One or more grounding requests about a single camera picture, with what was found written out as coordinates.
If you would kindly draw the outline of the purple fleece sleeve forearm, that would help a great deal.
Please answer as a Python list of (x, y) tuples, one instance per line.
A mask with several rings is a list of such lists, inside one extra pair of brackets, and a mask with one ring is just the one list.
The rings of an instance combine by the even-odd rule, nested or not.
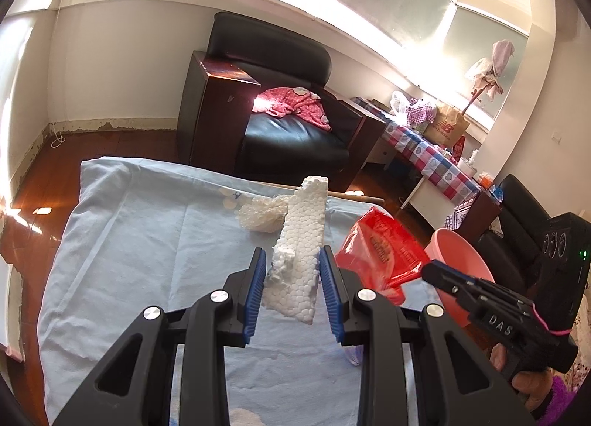
[(551, 388), (541, 404), (531, 413), (539, 426), (553, 425), (576, 395), (559, 376), (552, 377)]

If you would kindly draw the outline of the person's right hand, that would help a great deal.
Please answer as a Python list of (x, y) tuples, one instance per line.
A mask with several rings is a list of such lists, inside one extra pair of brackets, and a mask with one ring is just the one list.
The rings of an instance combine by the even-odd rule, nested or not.
[[(490, 356), (490, 361), (499, 372), (507, 363), (507, 349), (502, 344), (496, 344)], [(525, 407), (533, 412), (538, 409), (550, 394), (553, 384), (553, 371), (546, 369), (543, 372), (522, 371), (516, 374), (512, 380), (513, 387), (525, 395)]]

